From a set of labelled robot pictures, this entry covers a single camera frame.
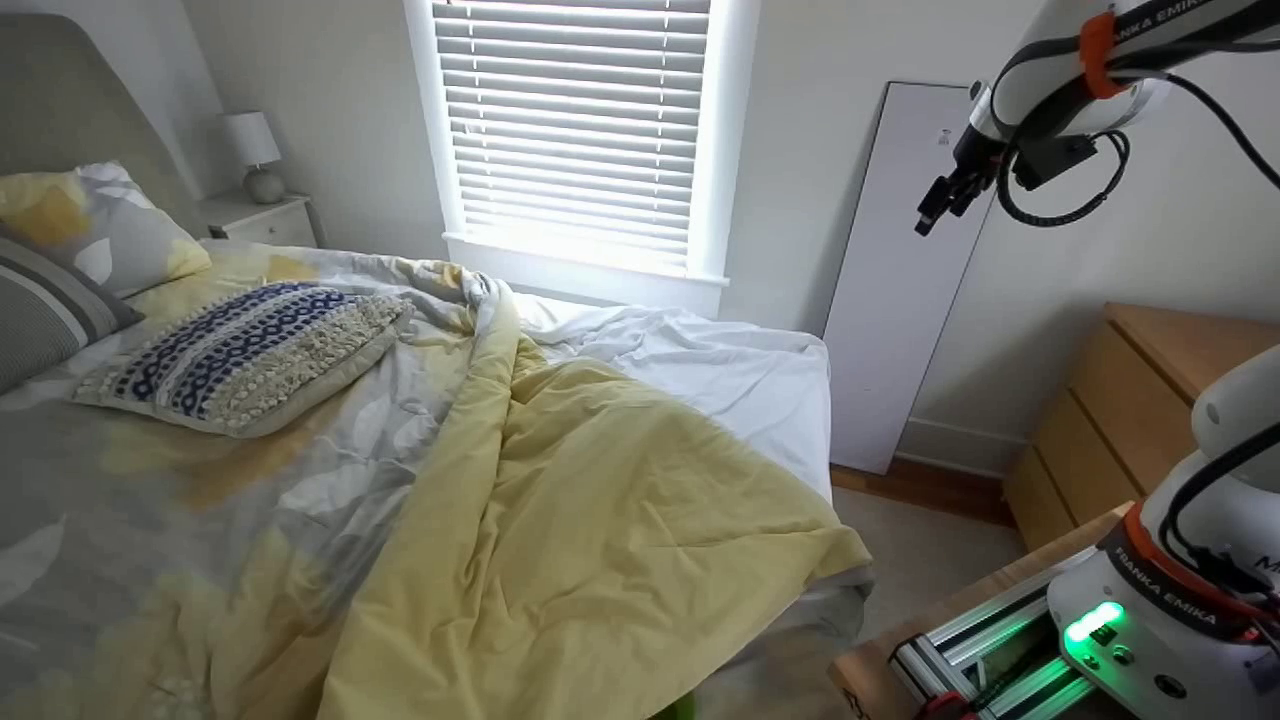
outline wooden floor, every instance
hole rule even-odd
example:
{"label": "wooden floor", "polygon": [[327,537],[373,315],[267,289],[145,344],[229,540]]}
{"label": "wooden floor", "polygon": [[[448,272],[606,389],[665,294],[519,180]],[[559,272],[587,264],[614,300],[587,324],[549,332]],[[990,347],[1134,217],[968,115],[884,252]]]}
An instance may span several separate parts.
{"label": "wooden floor", "polygon": [[990,475],[894,460],[888,475],[869,475],[834,465],[834,486],[1013,527],[1002,479]]}

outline wooden dresser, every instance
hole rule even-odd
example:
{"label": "wooden dresser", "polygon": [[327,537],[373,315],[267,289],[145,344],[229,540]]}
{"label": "wooden dresser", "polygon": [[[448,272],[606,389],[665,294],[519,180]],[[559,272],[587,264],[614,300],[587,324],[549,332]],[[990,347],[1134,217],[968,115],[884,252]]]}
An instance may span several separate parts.
{"label": "wooden dresser", "polygon": [[1192,451],[1198,398],[1271,344],[1275,324],[1111,304],[1006,486],[1025,543],[1149,497]]}

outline gray headboard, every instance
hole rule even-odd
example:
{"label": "gray headboard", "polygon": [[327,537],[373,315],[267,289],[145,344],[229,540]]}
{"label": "gray headboard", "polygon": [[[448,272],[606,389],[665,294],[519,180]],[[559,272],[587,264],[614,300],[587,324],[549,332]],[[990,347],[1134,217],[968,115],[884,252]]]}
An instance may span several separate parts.
{"label": "gray headboard", "polygon": [[0,173],[121,161],[183,229],[196,225],[159,137],[113,63],[64,18],[0,18]]}

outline lamp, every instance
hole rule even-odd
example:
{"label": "lamp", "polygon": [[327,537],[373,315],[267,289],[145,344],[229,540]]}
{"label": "lamp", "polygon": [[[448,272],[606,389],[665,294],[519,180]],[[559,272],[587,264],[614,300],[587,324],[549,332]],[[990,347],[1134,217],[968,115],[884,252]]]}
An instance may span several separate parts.
{"label": "lamp", "polygon": [[287,195],[287,186],[281,176],[281,149],[267,126],[267,112],[236,112],[229,115],[229,133],[236,146],[246,173],[246,194],[255,203],[281,203]]}

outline pillow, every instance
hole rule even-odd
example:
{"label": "pillow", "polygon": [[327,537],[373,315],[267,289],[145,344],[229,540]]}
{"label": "pillow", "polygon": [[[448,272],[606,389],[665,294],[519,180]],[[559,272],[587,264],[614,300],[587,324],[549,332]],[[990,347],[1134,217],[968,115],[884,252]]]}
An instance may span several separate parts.
{"label": "pillow", "polygon": [[208,270],[208,252],[121,164],[0,176],[0,234],[81,270],[113,298]]}
{"label": "pillow", "polygon": [[267,438],[394,344],[400,300],[373,289],[264,286],[89,371],[73,401],[216,438]]}
{"label": "pillow", "polygon": [[113,300],[78,270],[0,237],[0,391],[136,319],[139,314]]}

